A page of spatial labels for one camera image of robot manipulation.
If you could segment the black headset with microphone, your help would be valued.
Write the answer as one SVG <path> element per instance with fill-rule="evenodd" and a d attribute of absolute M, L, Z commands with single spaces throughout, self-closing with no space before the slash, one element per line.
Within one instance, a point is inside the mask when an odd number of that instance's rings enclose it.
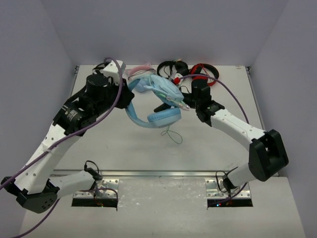
<path fill-rule="evenodd" d="M 181 59 L 178 60 L 168 60 L 160 63 L 157 67 L 157 75 L 161 76 L 160 71 L 163 70 L 166 76 L 164 78 L 168 79 L 169 81 L 173 81 L 176 74 L 180 74 L 181 76 L 186 76 L 189 74 L 189 67 L 187 63 L 182 61 Z"/>

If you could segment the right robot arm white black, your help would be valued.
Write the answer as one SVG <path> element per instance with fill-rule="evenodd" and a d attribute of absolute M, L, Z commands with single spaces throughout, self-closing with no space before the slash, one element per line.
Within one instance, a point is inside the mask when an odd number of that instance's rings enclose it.
<path fill-rule="evenodd" d="M 201 122 L 226 133 L 249 152 L 245 165 L 225 174 L 222 184 L 227 192 L 256 179 L 267 181 L 288 165 L 287 153 L 278 131 L 264 131 L 237 118 L 212 99 L 208 86 L 192 86 L 191 92 L 183 93 L 183 96 Z"/>

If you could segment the aluminium table edge rail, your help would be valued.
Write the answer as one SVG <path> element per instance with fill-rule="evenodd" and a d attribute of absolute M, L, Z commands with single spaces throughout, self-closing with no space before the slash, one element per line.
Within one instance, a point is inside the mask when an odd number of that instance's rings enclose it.
<path fill-rule="evenodd" d="M 100 170 L 103 177 L 149 178 L 149 177 L 214 177 L 223 175 L 223 171 L 158 171 L 158 170 Z"/>

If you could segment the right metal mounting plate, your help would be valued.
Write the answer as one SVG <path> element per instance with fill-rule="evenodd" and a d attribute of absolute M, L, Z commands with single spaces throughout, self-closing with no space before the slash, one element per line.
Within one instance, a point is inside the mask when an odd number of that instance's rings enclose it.
<path fill-rule="evenodd" d="M 215 177 L 206 178 L 205 179 L 206 186 L 206 194 L 208 199 L 226 199 L 229 197 L 229 193 L 225 192 L 225 188 L 222 185 L 222 179 L 218 182 Z M 236 196 L 234 199 L 251 199 L 250 187 L 247 184 L 239 193 L 238 191 L 242 188 L 242 186 L 231 190 L 231 196 Z"/>

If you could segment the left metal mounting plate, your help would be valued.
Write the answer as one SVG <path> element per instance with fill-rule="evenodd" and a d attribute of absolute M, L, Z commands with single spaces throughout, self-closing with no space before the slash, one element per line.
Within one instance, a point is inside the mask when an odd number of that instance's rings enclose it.
<path fill-rule="evenodd" d="M 118 197 L 118 188 L 118 178 L 103 178 L 95 184 L 91 191 L 78 191 L 73 194 L 73 198 L 116 199 Z"/>

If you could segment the red black headphones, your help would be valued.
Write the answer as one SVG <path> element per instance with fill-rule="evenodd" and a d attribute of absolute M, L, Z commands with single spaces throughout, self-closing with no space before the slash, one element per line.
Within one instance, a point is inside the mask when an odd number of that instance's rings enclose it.
<path fill-rule="evenodd" d="M 192 80 L 198 80 L 198 79 L 203 79 L 206 80 L 208 83 L 208 86 L 214 86 L 216 82 L 212 79 L 209 79 L 207 77 L 204 77 L 204 75 L 210 76 L 210 73 L 212 74 L 213 78 L 219 79 L 219 72 L 218 70 L 210 64 L 206 63 L 199 63 L 194 65 L 190 71 L 190 74 L 199 74 L 200 76 L 193 76 Z"/>

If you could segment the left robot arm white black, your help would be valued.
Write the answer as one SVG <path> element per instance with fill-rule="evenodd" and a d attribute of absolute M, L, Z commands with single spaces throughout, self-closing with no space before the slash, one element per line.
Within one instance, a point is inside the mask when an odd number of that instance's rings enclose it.
<path fill-rule="evenodd" d="M 15 175 L 5 177 L 1 188 L 16 197 L 26 210 L 43 213 L 60 198 L 78 191 L 91 191 L 102 176 L 84 166 L 80 172 L 52 179 L 62 157 L 85 132 L 100 123 L 114 108 L 124 109 L 134 94 L 126 79 L 91 74 L 85 86 L 63 104 L 49 130 L 27 164 Z"/>

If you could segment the pink blue cat-ear headphones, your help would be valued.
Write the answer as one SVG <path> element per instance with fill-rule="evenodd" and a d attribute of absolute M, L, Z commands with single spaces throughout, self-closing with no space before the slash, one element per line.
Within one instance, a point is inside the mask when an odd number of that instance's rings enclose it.
<path fill-rule="evenodd" d="M 149 62 L 145 63 L 144 65 L 138 65 L 136 67 L 125 69 L 125 75 L 127 76 L 127 80 L 130 83 L 135 79 L 142 78 L 151 74 L 156 74 L 156 70 Z M 142 81 L 139 81 L 134 90 L 139 93 L 143 93 L 147 89 L 144 87 L 144 83 Z"/>

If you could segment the light blue headphones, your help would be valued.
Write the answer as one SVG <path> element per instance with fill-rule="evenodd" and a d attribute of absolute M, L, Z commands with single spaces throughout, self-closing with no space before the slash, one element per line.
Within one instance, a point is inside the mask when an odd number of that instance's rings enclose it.
<path fill-rule="evenodd" d="M 139 81 L 142 81 L 147 89 L 143 93 L 134 90 Z M 151 129 L 168 127 L 181 119 L 181 111 L 190 110 L 183 101 L 181 90 L 168 79 L 156 74 L 129 82 L 128 89 L 136 93 L 137 99 L 133 99 L 125 111 L 130 120 L 140 127 Z M 154 112 L 154 109 L 163 103 L 175 109 Z"/>

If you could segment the metal mounting plate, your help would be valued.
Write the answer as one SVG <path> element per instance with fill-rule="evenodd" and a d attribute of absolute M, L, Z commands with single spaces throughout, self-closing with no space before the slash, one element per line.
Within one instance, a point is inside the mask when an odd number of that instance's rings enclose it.
<path fill-rule="evenodd" d="M 229 193 L 225 192 L 225 188 L 222 185 L 222 179 L 218 182 L 215 177 L 206 178 L 205 179 L 206 186 L 206 194 L 208 199 L 226 199 L 229 197 Z M 251 199 L 250 187 L 247 184 L 239 193 L 238 191 L 242 188 L 242 186 L 231 190 L 231 196 L 236 196 L 234 199 Z"/>
<path fill-rule="evenodd" d="M 118 197 L 118 188 L 118 178 L 103 178 L 95 184 L 91 191 L 78 191 L 73 194 L 73 198 L 116 199 Z"/>

